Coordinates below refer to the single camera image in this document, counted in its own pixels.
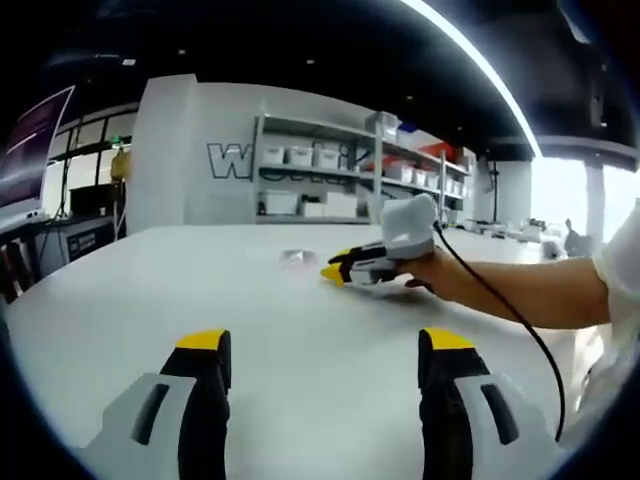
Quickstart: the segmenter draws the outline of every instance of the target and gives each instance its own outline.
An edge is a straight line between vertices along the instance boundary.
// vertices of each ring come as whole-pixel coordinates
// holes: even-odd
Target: white storage box
[[[264,192],[264,204],[267,215],[295,215],[298,211],[298,194],[267,190]]]
[[[537,225],[525,225],[522,227],[520,240],[523,242],[540,243],[542,238],[542,228]]]
[[[339,192],[328,192],[324,206],[325,217],[355,217],[358,209],[358,197]]]
[[[287,156],[291,165],[310,167],[313,160],[313,149],[309,147],[289,147]]]
[[[398,127],[400,126],[398,117],[387,112],[376,112],[365,120],[365,128],[371,133],[376,133],[376,125],[378,123],[382,130],[382,139],[395,142],[398,137]]]
[[[413,169],[413,183],[419,185],[420,187],[424,187],[427,181],[427,172],[424,170],[420,170],[419,168]]]
[[[453,182],[453,193],[462,196],[464,184],[462,182]]]
[[[427,172],[427,181],[426,186],[429,188],[433,188],[434,190],[438,190],[440,185],[438,185],[439,175],[435,172]]]
[[[329,170],[338,170],[340,166],[340,153],[335,150],[316,150],[316,167]]]
[[[324,203],[305,203],[302,205],[302,215],[307,218],[324,217]]]
[[[449,225],[457,225],[460,212],[458,210],[447,208],[445,210],[445,216]]]
[[[405,163],[392,163],[384,169],[387,177],[400,180],[404,183],[411,183],[413,180],[413,167]]]
[[[284,147],[265,145],[262,150],[262,163],[281,165],[284,163]]]

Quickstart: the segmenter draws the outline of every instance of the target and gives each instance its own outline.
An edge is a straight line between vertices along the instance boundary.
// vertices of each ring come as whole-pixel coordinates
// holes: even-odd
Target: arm
[[[535,327],[576,329],[609,321],[607,286],[591,259],[540,265],[469,262],[469,266]],[[500,300],[442,251],[408,262],[400,272],[431,284],[434,293],[444,300],[516,320]]]

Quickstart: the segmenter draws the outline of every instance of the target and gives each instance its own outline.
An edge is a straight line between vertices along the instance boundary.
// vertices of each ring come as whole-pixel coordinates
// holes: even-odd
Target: screen
[[[40,199],[49,148],[72,91],[52,95],[18,119],[0,158],[0,208]]]

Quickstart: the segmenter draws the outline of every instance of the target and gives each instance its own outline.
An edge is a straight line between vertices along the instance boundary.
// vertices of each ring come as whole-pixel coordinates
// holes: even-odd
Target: hand
[[[431,293],[439,295],[440,280],[455,266],[454,263],[453,258],[444,253],[440,247],[436,247],[432,253],[401,263],[398,266],[398,273],[413,275],[413,278],[405,283],[406,287],[424,287]]]

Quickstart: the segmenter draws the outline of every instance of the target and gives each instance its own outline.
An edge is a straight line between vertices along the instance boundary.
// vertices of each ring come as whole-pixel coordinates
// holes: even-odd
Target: table surface
[[[472,260],[533,263],[539,245],[448,231]],[[104,408],[158,372],[182,336],[231,331],[228,477],[421,478],[417,338],[425,326],[469,337],[557,422],[555,382],[519,325],[409,290],[401,279],[338,289],[318,274],[373,226],[165,227],[105,247],[14,302],[16,360],[45,418],[68,445],[86,445]],[[319,263],[280,262],[305,249]],[[568,332],[544,332],[568,371]]]

